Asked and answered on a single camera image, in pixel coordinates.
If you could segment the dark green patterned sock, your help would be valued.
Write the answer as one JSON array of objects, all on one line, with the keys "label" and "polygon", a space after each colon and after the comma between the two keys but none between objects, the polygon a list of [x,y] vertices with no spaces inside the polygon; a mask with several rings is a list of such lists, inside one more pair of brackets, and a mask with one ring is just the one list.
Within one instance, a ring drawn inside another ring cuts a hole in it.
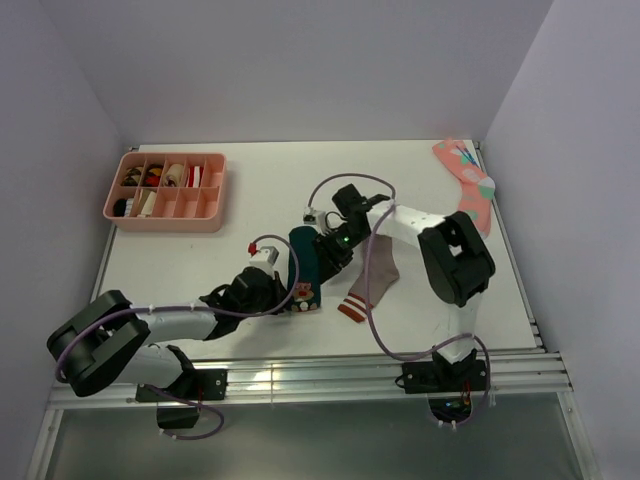
[{"label": "dark green patterned sock", "polygon": [[314,311],[321,306],[321,285],[318,257],[313,240],[318,232],[311,226],[299,226],[289,233],[289,243],[298,259],[298,280],[295,280],[295,260],[289,255],[287,289],[293,295],[287,309],[294,313]]}]

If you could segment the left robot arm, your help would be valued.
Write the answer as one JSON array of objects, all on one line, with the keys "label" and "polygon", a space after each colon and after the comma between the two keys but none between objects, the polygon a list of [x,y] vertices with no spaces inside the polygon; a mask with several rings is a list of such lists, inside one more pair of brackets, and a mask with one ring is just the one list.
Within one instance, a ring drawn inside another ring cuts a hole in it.
[{"label": "left robot arm", "polygon": [[46,346],[57,380],[79,397],[133,383],[183,399],[194,389],[195,368],[173,340],[217,340],[244,319],[280,313],[291,297],[277,273],[256,267],[184,305],[134,307],[121,291],[109,290],[55,330]]}]

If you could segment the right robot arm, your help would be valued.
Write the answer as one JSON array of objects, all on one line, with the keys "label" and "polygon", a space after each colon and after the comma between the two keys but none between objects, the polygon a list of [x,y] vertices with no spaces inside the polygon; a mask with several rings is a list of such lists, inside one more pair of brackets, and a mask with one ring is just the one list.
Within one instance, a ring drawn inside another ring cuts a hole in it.
[{"label": "right robot arm", "polygon": [[[320,281],[336,276],[351,262],[354,249],[364,248],[364,293],[359,297],[381,350],[401,362],[430,357],[434,381],[446,390],[457,388],[480,368],[488,371],[489,361],[477,358],[477,350],[486,347],[475,334],[475,326],[480,300],[496,267],[470,216],[462,211],[448,216],[429,214],[399,205],[393,194],[367,198],[352,184],[339,189],[332,202],[343,222],[322,228],[313,240]],[[419,251],[432,291],[448,306],[447,337],[426,352],[412,356],[392,352],[375,326],[371,294],[377,264],[373,254],[385,238]]]}]

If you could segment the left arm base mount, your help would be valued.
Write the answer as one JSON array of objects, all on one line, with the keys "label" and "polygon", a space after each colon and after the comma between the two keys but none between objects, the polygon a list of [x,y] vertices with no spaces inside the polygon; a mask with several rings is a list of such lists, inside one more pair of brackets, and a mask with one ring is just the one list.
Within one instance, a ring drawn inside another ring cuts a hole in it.
[{"label": "left arm base mount", "polygon": [[226,369],[196,369],[183,374],[164,389],[138,385],[135,401],[156,404],[156,423],[163,431],[182,436],[191,430],[210,410],[204,402],[225,398],[228,380]]}]

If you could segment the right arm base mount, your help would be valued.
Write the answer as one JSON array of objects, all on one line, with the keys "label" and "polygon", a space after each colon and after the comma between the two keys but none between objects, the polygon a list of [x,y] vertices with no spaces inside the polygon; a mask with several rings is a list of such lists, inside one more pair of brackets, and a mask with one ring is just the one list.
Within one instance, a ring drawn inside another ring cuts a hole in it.
[{"label": "right arm base mount", "polygon": [[473,412],[472,394],[485,392],[488,385],[488,368],[477,351],[461,362],[450,364],[435,353],[430,361],[405,362],[401,374],[394,380],[405,394],[447,394],[447,397],[431,399],[429,408],[439,421],[461,422]]}]

